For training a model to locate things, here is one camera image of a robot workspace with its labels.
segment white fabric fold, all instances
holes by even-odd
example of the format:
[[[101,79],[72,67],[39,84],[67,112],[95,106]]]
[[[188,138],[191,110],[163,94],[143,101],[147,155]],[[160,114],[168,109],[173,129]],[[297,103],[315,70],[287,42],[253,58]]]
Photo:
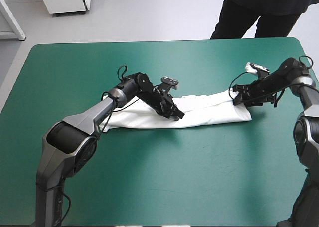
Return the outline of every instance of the white fabric fold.
[[[230,91],[234,98],[237,93]],[[136,101],[133,98],[126,106]],[[228,90],[213,95],[183,96],[173,98],[179,110],[185,113],[183,119],[174,121],[158,115],[150,106],[138,100],[120,112],[114,112],[104,132],[111,128],[126,127],[136,129],[186,128],[228,122],[250,121],[251,116],[244,104],[233,105]],[[102,128],[108,117],[101,123]]]

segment green table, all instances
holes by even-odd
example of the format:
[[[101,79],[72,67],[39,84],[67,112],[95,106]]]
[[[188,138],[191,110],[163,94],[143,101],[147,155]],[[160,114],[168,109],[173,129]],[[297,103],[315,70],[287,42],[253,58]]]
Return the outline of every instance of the green table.
[[[248,61],[275,71],[303,54],[294,38],[35,46],[0,115],[0,225],[34,221],[42,135],[97,103],[120,65],[154,84],[178,79],[178,97],[226,90]],[[287,91],[276,109],[250,108],[250,122],[110,130],[66,181],[64,225],[274,226],[289,217],[306,176],[292,138],[301,111]]]

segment person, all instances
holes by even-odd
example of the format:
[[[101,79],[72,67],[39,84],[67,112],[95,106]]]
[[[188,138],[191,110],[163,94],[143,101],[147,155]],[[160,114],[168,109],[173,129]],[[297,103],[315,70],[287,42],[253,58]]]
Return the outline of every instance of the person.
[[[210,39],[242,38],[257,22],[255,37],[284,37],[308,6],[319,0],[224,0]]]

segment gray floor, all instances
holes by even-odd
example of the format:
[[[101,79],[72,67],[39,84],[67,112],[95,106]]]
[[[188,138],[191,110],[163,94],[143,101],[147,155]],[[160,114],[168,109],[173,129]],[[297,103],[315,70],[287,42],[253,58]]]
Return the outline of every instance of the gray floor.
[[[27,39],[0,42],[0,111],[30,49],[39,43],[209,39],[223,0],[92,0],[85,15],[52,17],[42,0],[5,0]],[[319,63],[319,5],[301,16],[290,36]],[[254,36],[252,27],[245,38]]]

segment person's leg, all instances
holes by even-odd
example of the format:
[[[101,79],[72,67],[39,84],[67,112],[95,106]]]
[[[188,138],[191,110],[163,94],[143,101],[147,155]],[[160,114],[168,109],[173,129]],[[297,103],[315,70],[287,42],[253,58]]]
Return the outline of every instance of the person's leg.
[[[224,0],[219,23],[210,39],[242,38],[259,15],[231,0]]]
[[[300,14],[286,16],[261,15],[255,37],[284,37],[289,34]]]

